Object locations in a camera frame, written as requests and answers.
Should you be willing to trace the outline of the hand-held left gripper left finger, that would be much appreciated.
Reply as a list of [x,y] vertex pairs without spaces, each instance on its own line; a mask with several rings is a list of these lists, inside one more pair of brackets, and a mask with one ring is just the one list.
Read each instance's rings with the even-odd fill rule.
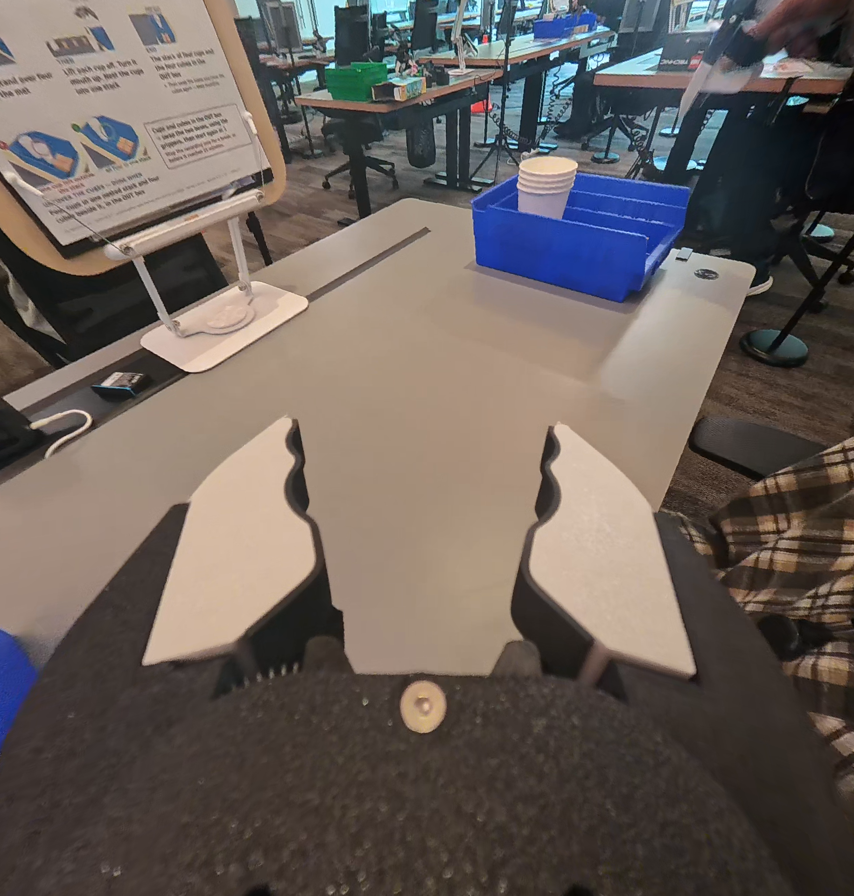
[[221,462],[187,503],[143,666],[225,659],[242,679],[343,644],[299,423],[282,417]]

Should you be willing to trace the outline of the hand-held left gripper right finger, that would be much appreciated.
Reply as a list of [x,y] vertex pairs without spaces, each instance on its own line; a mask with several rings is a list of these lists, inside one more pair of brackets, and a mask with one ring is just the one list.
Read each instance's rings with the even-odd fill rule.
[[550,426],[511,618],[544,672],[587,686],[624,663],[688,681],[697,674],[650,503],[563,423]]

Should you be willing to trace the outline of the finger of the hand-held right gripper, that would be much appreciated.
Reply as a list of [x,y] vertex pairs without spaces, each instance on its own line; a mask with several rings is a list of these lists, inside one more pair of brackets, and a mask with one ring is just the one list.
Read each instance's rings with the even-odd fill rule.
[[699,106],[702,97],[709,93],[728,93],[733,78],[733,60],[711,42],[700,57],[691,74],[690,82],[679,101],[678,125],[686,128],[687,118],[693,108]]

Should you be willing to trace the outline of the person's right hand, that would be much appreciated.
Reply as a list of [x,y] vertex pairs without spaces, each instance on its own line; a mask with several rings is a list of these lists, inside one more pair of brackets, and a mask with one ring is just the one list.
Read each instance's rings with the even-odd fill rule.
[[746,33],[766,46],[768,55],[785,51],[796,58],[810,58],[819,40],[844,22],[854,1],[783,1],[748,25]]

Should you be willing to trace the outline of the black printed box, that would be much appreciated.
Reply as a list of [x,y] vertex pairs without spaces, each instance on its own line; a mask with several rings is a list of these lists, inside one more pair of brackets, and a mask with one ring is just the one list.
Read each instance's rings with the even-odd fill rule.
[[672,31],[666,37],[657,64],[662,73],[695,72],[712,65],[721,55],[720,28]]

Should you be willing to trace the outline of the wood-edged office desk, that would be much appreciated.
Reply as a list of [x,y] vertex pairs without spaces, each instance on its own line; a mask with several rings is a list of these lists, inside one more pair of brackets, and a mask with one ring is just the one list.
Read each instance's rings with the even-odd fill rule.
[[488,87],[500,75],[500,70],[476,69],[464,75],[450,76],[448,84],[432,86],[420,95],[406,100],[393,99],[371,102],[354,102],[332,98],[328,91],[315,91],[301,95],[296,103],[324,114],[327,118],[343,121],[341,145],[347,158],[358,218],[371,215],[371,197],[368,189],[368,159],[365,146],[371,143],[366,132],[367,122],[381,118],[397,118],[402,130],[435,118],[446,119],[446,165],[440,176],[428,182],[441,188],[478,195],[491,185],[486,178],[473,177],[470,153],[471,106],[480,98],[488,97]]
[[[503,40],[493,40],[480,46],[476,59],[467,61],[467,69],[493,69],[495,59],[500,58]],[[545,87],[548,73],[559,69],[567,63],[574,63],[581,71],[586,69],[587,61],[602,54],[610,53],[617,45],[616,31],[597,26],[592,33],[574,36],[569,39],[535,40],[533,36],[513,38],[511,46],[512,78],[511,88],[522,84],[520,118],[515,132],[533,141],[533,152],[550,154],[558,148],[557,143],[542,139],[543,126],[541,119],[545,104]],[[491,84],[498,84],[498,96],[488,88],[488,98],[498,99],[499,103],[484,116],[483,141],[473,143],[473,147],[487,151],[486,143],[491,143],[497,134],[497,121],[500,110],[500,76]]]
[[[637,90],[655,106],[674,107],[688,89],[690,72],[669,72],[659,67],[662,51],[657,49],[609,66],[594,77],[596,86]],[[780,109],[794,95],[832,99],[850,78],[851,68],[821,60],[789,59],[779,52],[765,59],[761,71],[732,94],[702,92],[690,110],[679,112],[679,134],[671,147],[663,171],[664,183],[683,184],[691,177],[689,164],[708,112],[724,110],[733,121],[741,113],[767,116],[770,106]]]

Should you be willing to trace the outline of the black tripod light stand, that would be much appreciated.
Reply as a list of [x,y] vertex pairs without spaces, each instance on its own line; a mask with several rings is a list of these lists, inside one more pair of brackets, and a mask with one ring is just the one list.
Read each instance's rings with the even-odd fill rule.
[[501,56],[495,59],[493,68],[500,76],[500,110],[497,134],[491,143],[486,143],[487,151],[470,174],[470,180],[481,189],[496,185],[502,163],[518,165],[522,156],[533,150],[533,141],[511,130],[507,122],[508,99],[511,93],[511,46],[514,34],[514,20],[519,2],[505,1],[502,5],[500,21],[494,32],[495,37],[503,36]]

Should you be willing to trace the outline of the small black box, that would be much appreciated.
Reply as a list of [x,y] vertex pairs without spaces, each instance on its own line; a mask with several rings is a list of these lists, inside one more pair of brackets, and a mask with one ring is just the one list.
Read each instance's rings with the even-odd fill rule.
[[91,391],[108,402],[123,402],[141,397],[153,385],[150,375],[141,372],[112,372],[98,383],[91,384]]

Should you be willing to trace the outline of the white document stand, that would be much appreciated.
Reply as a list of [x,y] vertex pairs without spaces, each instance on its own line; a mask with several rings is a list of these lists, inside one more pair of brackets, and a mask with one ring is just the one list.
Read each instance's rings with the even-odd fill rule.
[[[265,194],[258,176],[244,176],[193,203],[109,228],[90,227],[89,214],[80,215],[67,207],[65,197],[53,186],[41,191],[11,172],[5,174],[5,179],[22,198],[43,199],[48,210],[65,213],[70,221],[78,223],[89,233],[93,253],[106,261],[102,272],[68,274],[92,276],[122,264],[134,265],[162,324],[161,330],[154,331],[154,336],[162,339],[166,348],[160,356],[178,361],[178,366],[186,372],[208,370],[221,363],[307,306],[303,299],[294,306],[282,305],[282,293],[276,287],[250,279],[240,218],[243,213],[251,216],[254,208],[264,204]],[[229,284],[172,315],[153,285],[144,259],[197,235],[204,237]]]

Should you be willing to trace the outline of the white desk lamp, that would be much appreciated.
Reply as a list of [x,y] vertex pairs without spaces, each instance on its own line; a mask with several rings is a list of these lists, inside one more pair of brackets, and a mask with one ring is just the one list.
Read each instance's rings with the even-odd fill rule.
[[470,6],[476,2],[459,1],[455,11],[455,19],[451,32],[451,44],[454,50],[456,64],[448,69],[450,76],[463,76],[467,73],[467,61],[471,58],[476,59],[477,49],[473,41],[466,36],[464,30],[464,19]]

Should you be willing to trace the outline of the black charger with display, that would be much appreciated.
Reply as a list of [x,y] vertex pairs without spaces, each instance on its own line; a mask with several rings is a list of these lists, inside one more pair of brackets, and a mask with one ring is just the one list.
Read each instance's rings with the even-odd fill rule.
[[0,470],[33,451],[42,439],[24,414],[0,400]]

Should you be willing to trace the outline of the black mesh basket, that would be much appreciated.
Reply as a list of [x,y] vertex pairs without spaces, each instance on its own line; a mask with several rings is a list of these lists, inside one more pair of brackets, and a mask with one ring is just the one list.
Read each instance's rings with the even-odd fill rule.
[[406,157],[411,168],[427,169],[436,163],[436,141],[432,117],[420,118],[406,129]]

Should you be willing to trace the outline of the small printed carton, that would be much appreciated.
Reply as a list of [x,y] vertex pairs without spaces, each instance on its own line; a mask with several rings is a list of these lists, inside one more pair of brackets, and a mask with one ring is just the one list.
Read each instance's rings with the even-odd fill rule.
[[371,98],[376,103],[400,104],[420,98],[428,88],[428,79],[421,75],[396,75],[371,87]]

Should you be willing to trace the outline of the green plastic crate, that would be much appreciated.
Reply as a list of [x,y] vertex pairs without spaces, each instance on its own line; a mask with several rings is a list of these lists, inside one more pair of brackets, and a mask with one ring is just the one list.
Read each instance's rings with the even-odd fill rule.
[[335,65],[325,70],[325,89],[336,101],[370,103],[373,101],[373,88],[387,83],[388,77],[388,65],[385,62]]

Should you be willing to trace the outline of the black office chair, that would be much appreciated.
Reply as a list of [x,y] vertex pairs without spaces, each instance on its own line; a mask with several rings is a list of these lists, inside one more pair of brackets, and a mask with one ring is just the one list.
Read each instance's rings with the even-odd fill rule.
[[[370,18],[367,6],[335,7],[335,65],[349,66],[353,62],[383,62],[383,51],[371,49]],[[381,140],[382,131],[376,124],[369,124],[366,134],[370,141]],[[399,189],[399,181],[395,164],[381,159],[365,156],[366,168],[380,173],[391,181],[393,189]],[[322,188],[331,188],[330,178],[350,169],[349,164],[334,169],[325,175]]]

